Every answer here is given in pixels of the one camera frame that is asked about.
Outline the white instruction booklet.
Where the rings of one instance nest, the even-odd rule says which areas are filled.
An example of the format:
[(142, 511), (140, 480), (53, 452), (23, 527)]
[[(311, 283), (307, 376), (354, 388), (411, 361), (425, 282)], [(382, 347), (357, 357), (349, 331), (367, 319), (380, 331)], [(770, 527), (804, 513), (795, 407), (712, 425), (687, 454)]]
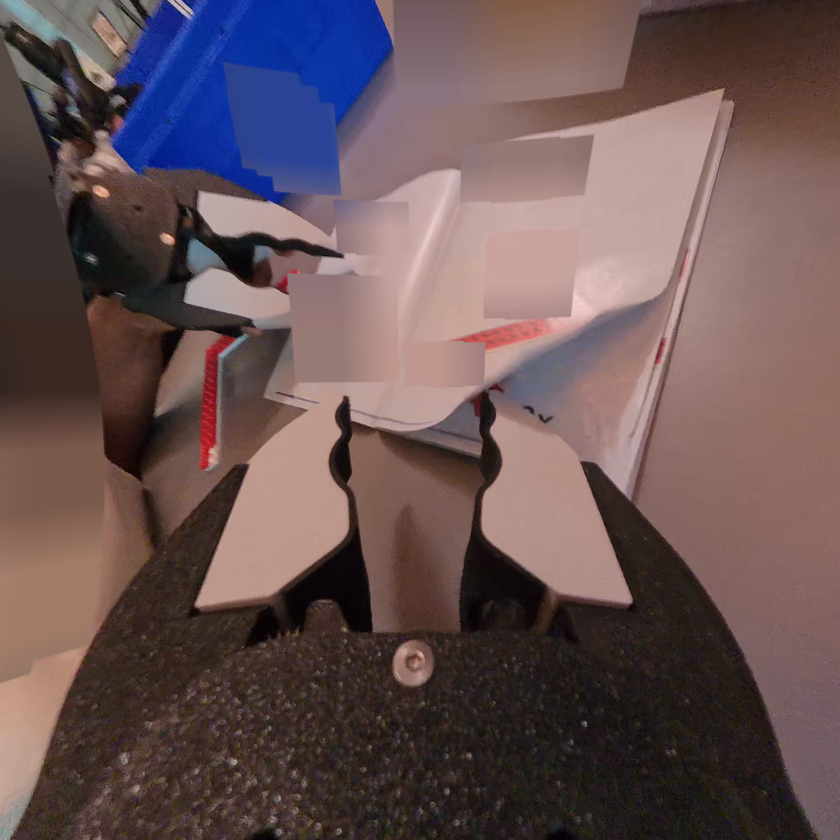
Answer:
[[(419, 176), (383, 196), (379, 203), (406, 205), (407, 245), (396, 283), (396, 313), (401, 350), (415, 343), (485, 345), (486, 387), (510, 384), (525, 409), (570, 445), (582, 440), (573, 419), (596, 424), (616, 421), (612, 432), (591, 439), (592, 454), (623, 490), (633, 493), (646, 444), (649, 419), (658, 399), (636, 387), (625, 407), (584, 410), (572, 407), (568, 374), (546, 374), (540, 384), (530, 370), (533, 360), (559, 361), (556, 348), (580, 340), (616, 317), (638, 314), (651, 302), (679, 308), (683, 295), (677, 279), (690, 266), (690, 248), (699, 237), (711, 187), (717, 176), (731, 110), (723, 91), (711, 91), (612, 121), (567, 131), (503, 141), (501, 146), (549, 145), (580, 148), (585, 186), (580, 195), (557, 195), (522, 202), (467, 201), (461, 170)], [(486, 268), (501, 280), (513, 276), (513, 257), (524, 260), (523, 279), (539, 270), (550, 281), (551, 295), (570, 314), (550, 318), (491, 318), (485, 314)], [(225, 387), (224, 424), (235, 413), (235, 385), (244, 385), (250, 356), (248, 339), (236, 353)], [(478, 421), (468, 420), (466, 403), (475, 388), (407, 385), (393, 382), (343, 383), (352, 418), (382, 432), (403, 435), (464, 455), (478, 456)], [(218, 467), (203, 473), (221, 475), (223, 455), (233, 452), (225, 437)]]

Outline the red angled brick frame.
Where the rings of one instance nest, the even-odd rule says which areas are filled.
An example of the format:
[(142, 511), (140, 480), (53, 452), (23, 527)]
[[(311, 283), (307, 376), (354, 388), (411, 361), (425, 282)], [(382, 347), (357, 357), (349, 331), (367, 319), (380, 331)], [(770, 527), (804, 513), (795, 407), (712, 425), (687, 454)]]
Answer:
[(204, 353), (201, 415), (199, 423), (198, 468), (203, 472), (219, 466), (223, 452), (225, 387), (230, 378), (236, 353), (249, 336), (222, 336)]

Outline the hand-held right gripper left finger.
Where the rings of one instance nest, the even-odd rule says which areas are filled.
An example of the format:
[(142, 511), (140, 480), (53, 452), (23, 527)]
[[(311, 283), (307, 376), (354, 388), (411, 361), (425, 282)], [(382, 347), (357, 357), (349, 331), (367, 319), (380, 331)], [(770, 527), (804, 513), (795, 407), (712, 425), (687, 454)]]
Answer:
[(195, 609), (267, 604), (350, 536), (352, 431), (349, 398), (326, 395), (253, 455)]

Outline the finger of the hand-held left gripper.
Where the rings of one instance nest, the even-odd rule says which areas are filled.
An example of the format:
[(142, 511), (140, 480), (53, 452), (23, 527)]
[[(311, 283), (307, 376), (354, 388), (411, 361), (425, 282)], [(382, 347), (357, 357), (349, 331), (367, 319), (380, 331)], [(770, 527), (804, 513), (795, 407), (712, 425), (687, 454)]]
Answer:
[(287, 295), (273, 287), (248, 286), (220, 269), (209, 269), (189, 281), (128, 292), (122, 305), (176, 329), (232, 338), (291, 328)]
[(208, 270), (235, 277), (344, 276), (346, 258), (323, 231), (279, 205), (244, 191), (187, 191), (186, 274)]

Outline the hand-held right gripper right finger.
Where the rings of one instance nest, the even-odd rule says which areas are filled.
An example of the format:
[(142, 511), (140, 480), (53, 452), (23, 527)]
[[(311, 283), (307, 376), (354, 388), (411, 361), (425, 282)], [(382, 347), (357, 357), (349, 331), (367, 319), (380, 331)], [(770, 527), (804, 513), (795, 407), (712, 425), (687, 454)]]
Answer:
[(572, 603), (633, 597), (577, 454), (501, 392), (481, 397), (479, 535)]

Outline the blue bin with colourful bricks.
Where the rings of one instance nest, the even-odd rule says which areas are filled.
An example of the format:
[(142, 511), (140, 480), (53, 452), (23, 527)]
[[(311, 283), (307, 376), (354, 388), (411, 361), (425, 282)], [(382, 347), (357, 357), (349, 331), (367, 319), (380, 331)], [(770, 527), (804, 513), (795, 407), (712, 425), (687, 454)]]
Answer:
[(391, 53), (374, 1), (199, 2), (114, 147), (270, 201), (340, 196), (338, 125)]

